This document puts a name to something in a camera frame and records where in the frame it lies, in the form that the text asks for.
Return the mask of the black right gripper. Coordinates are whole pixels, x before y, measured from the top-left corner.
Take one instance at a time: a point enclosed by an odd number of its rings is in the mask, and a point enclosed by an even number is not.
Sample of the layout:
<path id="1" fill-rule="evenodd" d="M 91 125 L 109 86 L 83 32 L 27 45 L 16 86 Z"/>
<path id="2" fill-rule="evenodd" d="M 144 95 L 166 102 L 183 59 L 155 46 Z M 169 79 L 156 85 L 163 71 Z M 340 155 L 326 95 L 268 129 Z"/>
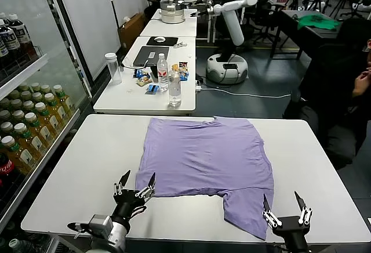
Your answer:
<path id="1" fill-rule="evenodd" d="M 305 235 L 310 231 L 312 208 L 306 206 L 304 200 L 296 191 L 294 194 L 301 211 L 300 216 L 286 216 L 278 219 L 271 211 L 264 194 L 263 218 L 272 229 L 272 232 L 276 236 L 283 238 L 287 252 L 309 252 Z"/>

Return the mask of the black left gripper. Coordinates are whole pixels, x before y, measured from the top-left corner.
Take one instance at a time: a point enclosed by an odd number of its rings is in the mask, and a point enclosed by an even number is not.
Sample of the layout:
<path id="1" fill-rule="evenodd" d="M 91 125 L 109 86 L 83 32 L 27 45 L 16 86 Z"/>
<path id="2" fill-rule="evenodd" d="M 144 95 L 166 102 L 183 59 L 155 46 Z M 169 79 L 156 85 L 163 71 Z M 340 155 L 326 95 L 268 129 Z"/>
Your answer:
<path id="1" fill-rule="evenodd" d="M 111 215 L 113 222 L 122 225 L 128 224 L 136 215 L 143 213 L 146 209 L 146 202 L 155 193 L 155 175 L 154 172 L 146 187 L 138 190 L 127 189 L 126 183 L 129 179 L 131 170 L 122 175 L 118 183 L 114 183 L 114 200 L 117 206 Z"/>

